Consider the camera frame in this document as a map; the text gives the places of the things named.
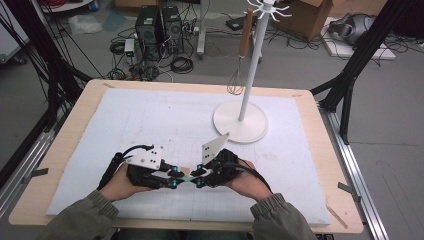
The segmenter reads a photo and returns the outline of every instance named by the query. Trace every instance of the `white paper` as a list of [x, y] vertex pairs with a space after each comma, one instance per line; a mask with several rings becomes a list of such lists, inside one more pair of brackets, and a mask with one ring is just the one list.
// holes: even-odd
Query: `white paper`
[[[116, 152], [139, 144], [164, 147], [163, 159], [195, 169], [201, 145], [219, 136], [212, 116], [229, 94], [108, 89], [69, 160], [47, 214], [56, 215], [85, 197], [98, 183]], [[256, 143], [225, 148], [252, 161], [272, 190], [284, 195], [310, 224], [329, 224], [321, 187], [296, 103], [291, 98], [251, 96], [269, 120], [267, 135]], [[226, 187], [139, 193], [114, 203], [120, 217], [251, 222], [255, 202]]]

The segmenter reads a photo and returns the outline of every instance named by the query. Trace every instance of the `hand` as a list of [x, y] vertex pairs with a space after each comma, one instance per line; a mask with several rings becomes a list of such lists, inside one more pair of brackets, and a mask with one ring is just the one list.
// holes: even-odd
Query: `hand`
[[[238, 162], [240, 165], [256, 170], [255, 165], [253, 165], [250, 161], [239, 159]], [[255, 199], [256, 202], [272, 195], [266, 185], [259, 178], [249, 172], [240, 173], [235, 179], [226, 183], [225, 186], [233, 189], [240, 195]]]
[[139, 187], [131, 184], [127, 177], [128, 164], [123, 163], [119, 169], [115, 172], [112, 179], [100, 189], [100, 193], [103, 194], [109, 201], [114, 202], [122, 199], [131, 197], [134, 193], [146, 192], [152, 190], [148, 187]]

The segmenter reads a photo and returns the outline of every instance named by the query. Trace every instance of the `olive green sleeve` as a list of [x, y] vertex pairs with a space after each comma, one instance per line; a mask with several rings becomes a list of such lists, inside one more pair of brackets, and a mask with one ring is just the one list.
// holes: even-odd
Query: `olive green sleeve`
[[117, 216], [118, 209], [96, 190], [60, 212], [37, 239], [100, 239]]
[[316, 240], [305, 217], [293, 205], [286, 202], [280, 193], [256, 203], [250, 208], [255, 221], [255, 240]]

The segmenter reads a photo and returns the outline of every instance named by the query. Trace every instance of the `wooden table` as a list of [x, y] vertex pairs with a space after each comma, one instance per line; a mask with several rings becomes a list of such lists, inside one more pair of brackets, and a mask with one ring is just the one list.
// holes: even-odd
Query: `wooden table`
[[[49, 173], [34, 177], [31, 180], [9, 217], [11, 224], [46, 225], [52, 219], [51, 216], [47, 216], [45, 213], [57, 189], [61, 174], [96, 111], [103, 93], [108, 88], [204, 93], [226, 93], [227, 91], [226, 86], [218, 85], [112, 80], [90, 81], [39, 166], [39, 169], [49, 168]], [[331, 225], [311, 226], [312, 230], [316, 233], [362, 232], [362, 221], [351, 194], [337, 187], [339, 182], [346, 184], [346, 180], [312, 94], [307, 90], [274, 88], [253, 88], [252, 94], [293, 98], [296, 101], [329, 216], [331, 217]], [[191, 230], [252, 230], [251, 224], [246, 223], [142, 219], [117, 219], [114, 222], [114, 226]]]

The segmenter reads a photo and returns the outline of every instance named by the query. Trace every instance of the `device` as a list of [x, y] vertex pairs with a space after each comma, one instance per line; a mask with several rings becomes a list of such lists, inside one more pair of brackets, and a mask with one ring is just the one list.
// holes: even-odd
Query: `device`
[[177, 6], [162, 8], [163, 24], [165, 27], [165, 40], [168, 53], [183, 53], [184, 42], [182, 33], [182, 22]]
[[159, 49], [164, 41], [164, 34], [159, 6], [145, 5], [140, 8], [135, 31], [140, 43], [142, 60], [160, 60]]
[[331, 21], [328, 32], [337, 33], [349, 45], [358, 46], [373, 22], [374, 19], [366, 14], [348, 13], [337, 21]]
[[[217, 187], [236, 178], [242, 171], [247, 171], [259, 178], [271, 191], [266, 180], [254, 169], [240, 165], [238, 156], [223, 148], [229, 133], [226, 133], [202, 145], [202, 160], [191, 176], [184, 176], [177, 166], [170, 165], [162, 159], [162, 147], [136, 145], [125, 152], [117, 152], [100, 180], [97, 190], [102, 189], [112, 179], [115, 171], [123, 163], [128, 163], [127, 177], [134, 186], [152, 189], [176, 189], [183, 182], [191, 182], [197, 188]], [[167, 176], [156, 175], [156, 172], [167, 173]]]
[[[231, 30], [233, 31], [242, 30], [245, 19], [246, 19], [246, 16], [227, 20], [225, 21], [225, 25], [227, 25], [227, 27], [231, 28]], [[257, 21], [258, 21], [258, 16], [253, 16], [251, 27], [256, 26]]]
[[130, 66], [133, 66], [137, 63], [137, 52], [135, 51], [135, 40], [126, 39], [125, 48], [124, 48], [125, 58], [127, 63]]

